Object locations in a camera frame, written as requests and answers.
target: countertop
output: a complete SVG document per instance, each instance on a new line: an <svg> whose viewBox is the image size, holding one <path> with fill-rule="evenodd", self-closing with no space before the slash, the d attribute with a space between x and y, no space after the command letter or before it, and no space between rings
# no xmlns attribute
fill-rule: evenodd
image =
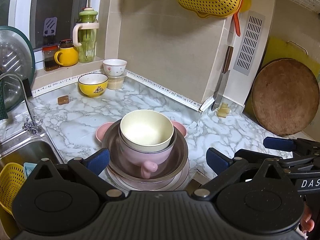
<svg viewBox="0 0 320 240"><path fill-rule="evenodd" d="M59 106L57 98L64 95L69 96L70 102ZM292 157L292 153L265 149L263 139L274 135L243 114L237 114L236 104L231 105L231 112L226 118L217 117L210 108L200 114L129 78L125 79L122 89L107 90L97 98L85 97L74 83L33 98L30 104L36 119L43 119L43 125L66 162L78 156L86 158L99 150L102 145L95 138L96 129L136 109L161 112L187 127L188 178L197 169L209 179L216 176L206 164L205 154L209 147L230 158L239 149ZM24 103L10 112L9 119L0 123L2 141L21 131L27 116ZM110 181L106 172L100 176Z"/></svg>

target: red handle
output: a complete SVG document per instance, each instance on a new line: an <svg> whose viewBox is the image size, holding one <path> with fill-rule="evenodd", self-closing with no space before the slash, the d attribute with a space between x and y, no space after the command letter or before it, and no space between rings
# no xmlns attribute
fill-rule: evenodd
<svg viewBox="0 0 320 240"><path fill-rule="evenodd" d="M236 34L240 37L241 32L240 32L240 23L239 23L239 18L238 18L238 12L233 14L233 21L234 21L235 27L236 27Z"/></svg>

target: vent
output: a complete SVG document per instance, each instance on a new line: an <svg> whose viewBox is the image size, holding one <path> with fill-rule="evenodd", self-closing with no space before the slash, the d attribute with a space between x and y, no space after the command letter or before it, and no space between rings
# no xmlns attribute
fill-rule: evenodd
<svg viewBox="0 0 320 240"><path fill-rule="evenodd" d="M234 70L249 75L252 62L256 55L265 17L253 11L249 11L246 28L238 52Z"/></svg>

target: metal screw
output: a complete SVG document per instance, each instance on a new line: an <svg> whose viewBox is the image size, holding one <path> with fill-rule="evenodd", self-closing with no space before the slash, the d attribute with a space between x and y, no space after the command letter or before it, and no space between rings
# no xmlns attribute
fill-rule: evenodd
<svg viewBox="0 0 320 240"><path fill-rule="evenodd" d="M193 192L198 197L207 197L210 194L210 191L205 188L198 188Z"/></svg>
<svg viewBox="0 0 320 240"><path fill-rule="evenodd" d="M119 189L109 189L107 192L106 192L107 196L108 197L120 197L122 195L122 191L119 190Z"/></svg>

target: cutting board handle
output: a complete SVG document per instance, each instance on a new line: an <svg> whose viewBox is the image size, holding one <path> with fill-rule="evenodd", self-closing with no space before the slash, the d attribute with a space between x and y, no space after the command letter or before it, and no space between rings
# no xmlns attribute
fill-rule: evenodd
<svg viewBox="0 0 320 240"><path fill-rule="evenodd" d="M295 43L294 41L287 41L286 43L288 44L290 42L297 45L299 48L303 49L306 52L307 56L309 56L307 50L304 47L300 46L299 44Z"/></svg>

